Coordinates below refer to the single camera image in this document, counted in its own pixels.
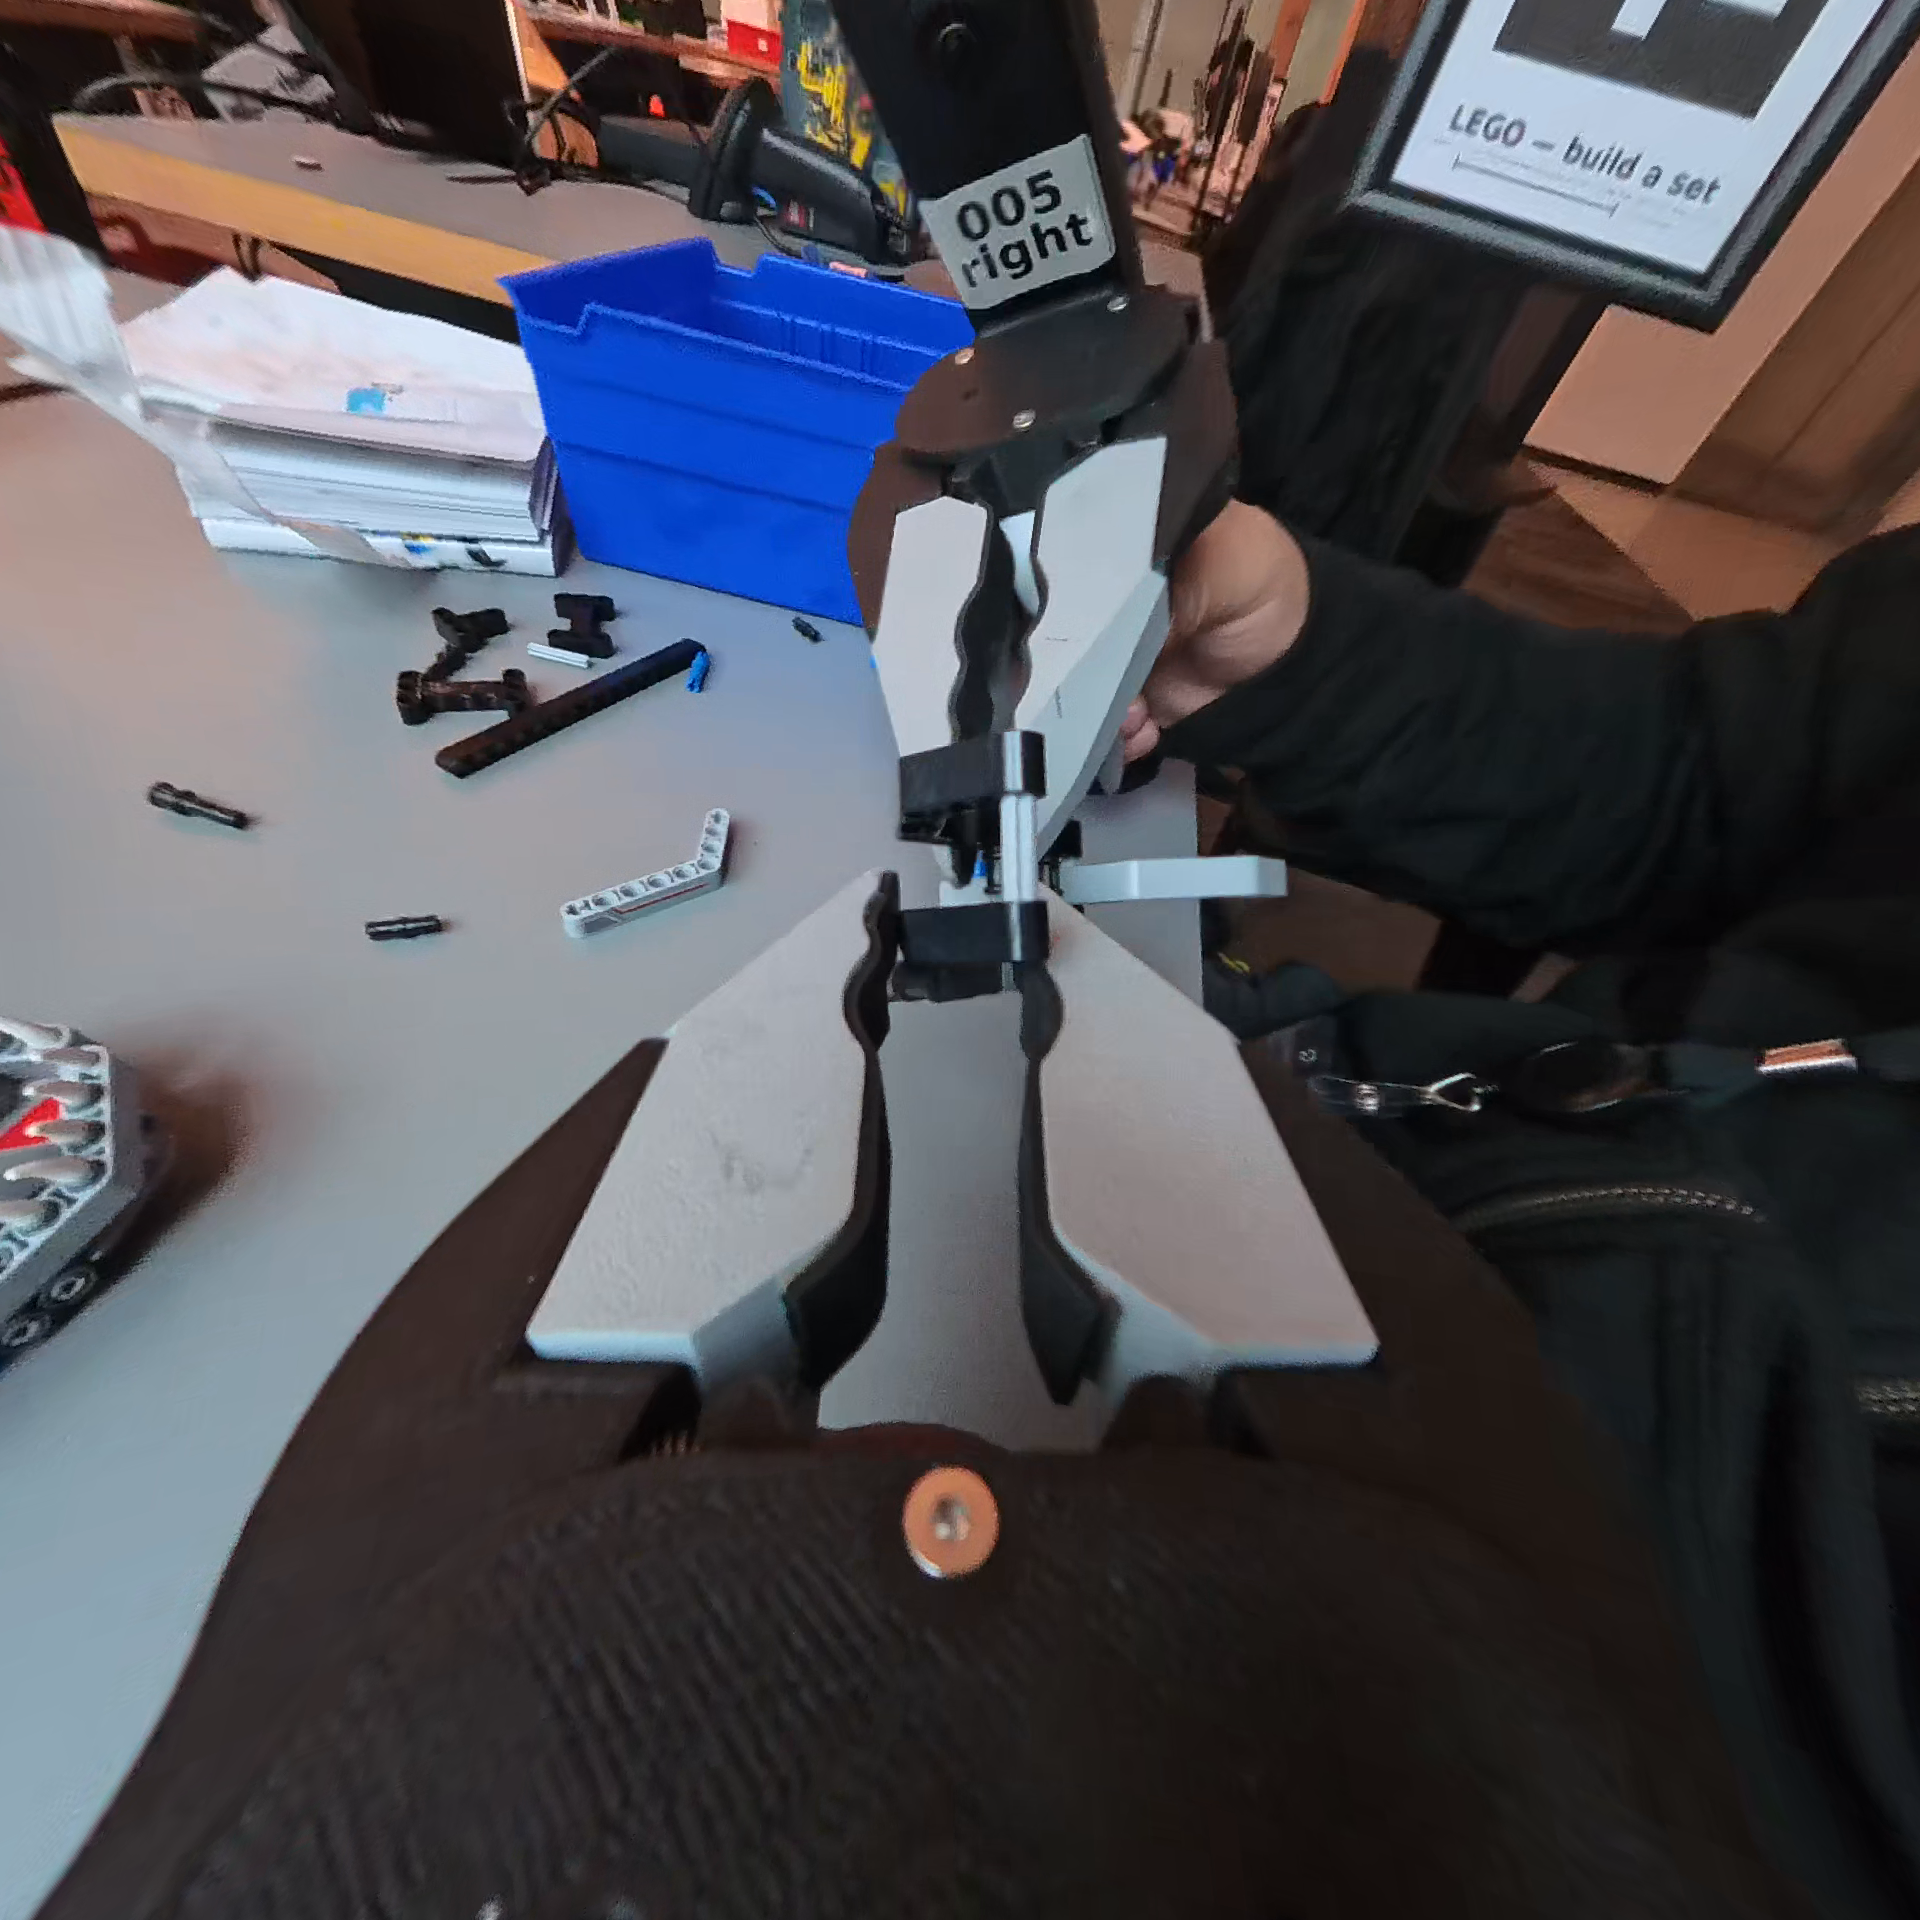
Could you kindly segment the black barcode scanner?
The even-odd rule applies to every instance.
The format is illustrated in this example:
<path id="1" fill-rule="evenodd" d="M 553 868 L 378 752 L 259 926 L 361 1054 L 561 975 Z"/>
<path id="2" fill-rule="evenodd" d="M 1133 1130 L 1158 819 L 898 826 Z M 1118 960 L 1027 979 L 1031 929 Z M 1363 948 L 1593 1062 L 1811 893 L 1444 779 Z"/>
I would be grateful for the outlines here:
<path id="1" fill-rule="evenodd" d="M 898 203 L 851 159 L 787 130 L 762 78 L 735 84 L 694 142 L 689 209 L 706 221 L 756 220 L 761 197 L 800 203 L 828 225 L 828 244 L 874 268 L 904 269 L 917 242 Z"/>

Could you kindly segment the person's right hand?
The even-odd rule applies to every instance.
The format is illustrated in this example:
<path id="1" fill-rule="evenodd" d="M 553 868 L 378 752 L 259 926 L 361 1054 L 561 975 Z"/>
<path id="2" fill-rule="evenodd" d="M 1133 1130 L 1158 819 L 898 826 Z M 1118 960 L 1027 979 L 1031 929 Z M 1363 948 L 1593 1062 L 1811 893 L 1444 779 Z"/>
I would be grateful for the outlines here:
<path id="1" fill-rule="evenodd" d="M 1164 644 L 1121 725 L 1122 761 L 1153 756 L 1164 732 L 1279 664 L 1309 611 L 1301 541 L 1260 505 L 1229 501 L 1172 570 Z"/>

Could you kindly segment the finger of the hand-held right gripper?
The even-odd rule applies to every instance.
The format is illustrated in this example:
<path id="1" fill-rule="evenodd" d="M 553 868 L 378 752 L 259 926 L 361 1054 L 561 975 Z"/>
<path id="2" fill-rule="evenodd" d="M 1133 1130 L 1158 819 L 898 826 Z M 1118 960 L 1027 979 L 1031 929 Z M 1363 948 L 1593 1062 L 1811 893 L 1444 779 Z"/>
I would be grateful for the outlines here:
<path id="1" fill-rule="evenodd" d="M 989 505 L 933 497 L 892 519 L 872 656 L 901 758 L 948 747 L 969 676 L 1003 646 L 1011 552 Z"/>
<path id="2" fill-rule="evenodd" d="M 1107 444 L 1058 473 L 1033 511 L 995 521 L 1012 566 L 1012 636 L 995 660 L 995 730 L 1045 742 L 1045 790 L 999 807 L 999 886 L 1037 886 L 1040 855 L 1116 750 L 1169 628 L 1156 535 L 1164 435 Z"/>

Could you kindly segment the black and grey lego assembly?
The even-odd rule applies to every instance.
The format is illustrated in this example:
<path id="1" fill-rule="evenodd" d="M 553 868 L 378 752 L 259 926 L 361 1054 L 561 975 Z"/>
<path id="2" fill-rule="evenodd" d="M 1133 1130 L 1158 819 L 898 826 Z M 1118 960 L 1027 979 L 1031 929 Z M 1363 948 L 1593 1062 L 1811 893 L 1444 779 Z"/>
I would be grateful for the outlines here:
<path id="1" fill-rule="evenodd" d="M 894 983 L 903 997 L 990 996 L 1050 952 L 1047 897 L 1073 907 L 1282 900 L 1286 862 L 1259 853 L 1091 862 L 1079 826 L 1067 851 L 1043 838 L 1047 744 L 1040 732 L 984 732 L 898 761 L 904 843 L 956 853 L 962 877 L 937 905 L 901 914 Z"/>

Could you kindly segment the grey table with wooden edge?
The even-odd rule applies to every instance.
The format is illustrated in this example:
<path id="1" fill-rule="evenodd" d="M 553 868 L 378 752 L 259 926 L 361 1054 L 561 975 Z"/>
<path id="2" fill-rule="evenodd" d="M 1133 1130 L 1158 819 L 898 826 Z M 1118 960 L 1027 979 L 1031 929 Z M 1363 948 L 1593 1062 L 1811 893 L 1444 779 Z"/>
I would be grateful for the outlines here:
<path id="1" fill-rule="evenodd" d="M 64 112 L 57 131 L 97 213 L 141 249 L 309 283 L 334 283 L 336 262 L 506 309 L 506 277 L 577 259 L 706 237 L 747 269 L 769 248 L 756 225 L 700 221 L 648 188 L 565 179 L 526 194 L 491 164 L 284 116 Z"/>

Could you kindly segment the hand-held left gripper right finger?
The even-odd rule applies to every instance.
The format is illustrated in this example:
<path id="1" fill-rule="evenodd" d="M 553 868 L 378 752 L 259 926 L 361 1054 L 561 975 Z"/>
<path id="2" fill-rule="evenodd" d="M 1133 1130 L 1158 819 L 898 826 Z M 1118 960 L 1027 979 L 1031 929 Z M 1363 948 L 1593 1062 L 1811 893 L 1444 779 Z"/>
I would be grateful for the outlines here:
<path id="1" fill-rule="evenodd" d="M 1020 1315 L 1049 1395 L 1357 1370 L 1380 1335 L 1231 1029 L 1064 900 L 1020 968 Z"/>

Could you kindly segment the grey angled lego beam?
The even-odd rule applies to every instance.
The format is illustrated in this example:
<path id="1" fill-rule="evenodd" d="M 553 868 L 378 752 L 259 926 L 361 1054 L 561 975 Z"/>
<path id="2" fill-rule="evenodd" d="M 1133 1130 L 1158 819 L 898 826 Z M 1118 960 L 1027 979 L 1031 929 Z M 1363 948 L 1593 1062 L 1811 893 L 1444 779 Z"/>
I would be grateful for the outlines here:
<path id="1" fill-rule="evenodd" d="M 732 827 L 731 810 L 708 810 L 694 849 L 683 860 L 566 900 L 561 907 L 565 933 L 589 939 L 719 891 L 729 877 Z"/>

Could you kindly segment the blue plastic bin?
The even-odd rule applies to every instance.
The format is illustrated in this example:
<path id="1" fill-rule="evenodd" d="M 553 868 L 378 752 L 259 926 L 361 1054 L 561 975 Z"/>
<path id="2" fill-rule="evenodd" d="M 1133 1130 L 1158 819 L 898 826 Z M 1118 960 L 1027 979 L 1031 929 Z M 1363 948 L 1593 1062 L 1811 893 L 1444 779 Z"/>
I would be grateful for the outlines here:
<path id="1" fill-rule="evenodd" d="M 708 237 L 503 279 L 580 554 L 858 624 L 853 507 L 958 299 Z"/>

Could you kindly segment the clear plastic bag strip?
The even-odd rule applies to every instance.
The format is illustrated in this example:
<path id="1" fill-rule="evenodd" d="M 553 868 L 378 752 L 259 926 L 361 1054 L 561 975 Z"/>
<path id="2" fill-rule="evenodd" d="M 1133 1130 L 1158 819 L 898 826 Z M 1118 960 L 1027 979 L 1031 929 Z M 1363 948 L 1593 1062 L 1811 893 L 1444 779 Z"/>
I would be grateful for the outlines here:
<path id="1" fill-rule="evenodd" d="M 43 372 L 55 372 L 60 387 L 167 456 L 189 492 L 232 515 L 283 525 L 330 559 L 406 570 L 355 530 L 271 514 L 211 442 L 206 426 L 189 429 L 153 415 L 113 312 L 107 269 L 76 242 L 2 228 L 2 332 Z"/>

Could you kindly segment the person's right forearm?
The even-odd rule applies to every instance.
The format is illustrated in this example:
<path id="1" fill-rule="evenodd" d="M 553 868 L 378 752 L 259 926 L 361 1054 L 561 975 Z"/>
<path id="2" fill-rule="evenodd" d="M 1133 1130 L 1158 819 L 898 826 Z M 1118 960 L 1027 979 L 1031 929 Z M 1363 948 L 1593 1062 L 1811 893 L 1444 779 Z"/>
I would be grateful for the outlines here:
<path id="1" fill-rule="evenodd" d="M 1295 537 L 1301 636 L 1161 747 L 1235 775 L 1315 871 L 1563 953 L 1705 944 L 1812 886 L 1917 888 L 1915 525 L 1787 610 L 1676 636 L 1554 626 Z"/>

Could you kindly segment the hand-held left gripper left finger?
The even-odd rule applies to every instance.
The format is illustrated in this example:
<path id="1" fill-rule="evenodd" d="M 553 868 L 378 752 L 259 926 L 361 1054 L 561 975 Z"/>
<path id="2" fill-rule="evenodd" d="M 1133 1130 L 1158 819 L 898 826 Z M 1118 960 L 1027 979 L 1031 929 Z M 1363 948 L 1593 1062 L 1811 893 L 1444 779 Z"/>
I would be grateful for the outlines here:
<path id="1" fill-rule="evenodd" d="M 526 1326 L 565 1363 L 822 1387 L 888 1291 L 901 877 L 857 876 L 669 1031 Z"/>

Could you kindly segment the long black lego beam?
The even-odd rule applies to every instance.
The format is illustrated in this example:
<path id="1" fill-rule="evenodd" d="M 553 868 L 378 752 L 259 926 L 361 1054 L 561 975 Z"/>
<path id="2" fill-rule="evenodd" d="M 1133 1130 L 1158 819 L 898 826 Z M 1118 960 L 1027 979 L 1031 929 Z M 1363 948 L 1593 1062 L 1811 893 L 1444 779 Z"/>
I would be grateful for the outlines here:
<path id="1" fill-rule="evenodd" d="M 703 646 L 697 639 L 683 638 L 584 684 L 568 686 L 555 698 L 530 704 L 519 715 L 506 715 L 488 730 L 472 732 L 444 746 L 434 756 L 434 766 L 451 779 L 470 779 L 485 774 L 664 681 L 687 681 L 698 650 Z"/>

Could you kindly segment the black lego cross beam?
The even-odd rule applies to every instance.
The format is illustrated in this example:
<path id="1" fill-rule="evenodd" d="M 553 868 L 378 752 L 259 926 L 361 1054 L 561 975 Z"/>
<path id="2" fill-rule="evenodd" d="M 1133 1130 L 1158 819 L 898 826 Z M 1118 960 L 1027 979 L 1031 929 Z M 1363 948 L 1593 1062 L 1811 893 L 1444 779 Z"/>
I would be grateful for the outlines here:
<path id="1" fill-rule="evenodd" d="M 401 723 L 421 727 L 455 714 L 519 715 L 535 704 L 535 698 L 525 672 L 519 667 L 505 670 L 497 680 L 462 680 L 434 676 L 426 670 L 401 670 L 395 701 Z"/>

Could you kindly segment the grey lego car model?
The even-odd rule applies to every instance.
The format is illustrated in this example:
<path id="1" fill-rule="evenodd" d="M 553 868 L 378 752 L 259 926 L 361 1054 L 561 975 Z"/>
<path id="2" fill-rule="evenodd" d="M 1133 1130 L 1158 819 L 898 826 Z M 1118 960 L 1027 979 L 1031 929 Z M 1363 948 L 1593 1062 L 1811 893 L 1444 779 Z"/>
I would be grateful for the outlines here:
<path id="1" fill-rule="evenodd" d="M 107 1294 L 170 1145 L 128 1057 L 76 1026 L 2 1020 L 2 1370 Z"/>

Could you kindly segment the stack of instruction booklets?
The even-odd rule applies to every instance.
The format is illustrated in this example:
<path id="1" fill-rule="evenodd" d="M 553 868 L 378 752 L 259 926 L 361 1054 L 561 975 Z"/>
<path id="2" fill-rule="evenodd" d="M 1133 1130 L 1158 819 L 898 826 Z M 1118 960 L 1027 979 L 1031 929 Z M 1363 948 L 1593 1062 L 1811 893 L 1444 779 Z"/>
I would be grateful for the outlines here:
<path id="1" fill-rule="evenodd" d="M 213 545 L 547 580 L 568 564 L 516 343 L 229 268 L 118 329 Z"/>

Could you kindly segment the black framed sign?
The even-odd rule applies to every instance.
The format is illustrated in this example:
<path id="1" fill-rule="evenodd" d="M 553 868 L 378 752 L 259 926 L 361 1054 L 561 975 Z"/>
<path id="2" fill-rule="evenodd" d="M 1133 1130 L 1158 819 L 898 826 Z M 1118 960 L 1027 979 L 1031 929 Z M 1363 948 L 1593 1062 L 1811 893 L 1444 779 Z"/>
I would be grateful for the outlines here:
<path id="1" fill-rule="evenodd" d="M 1917 33 L 1915 2 L 1433 3 L 1344 205 L 1716 329 Z"/>

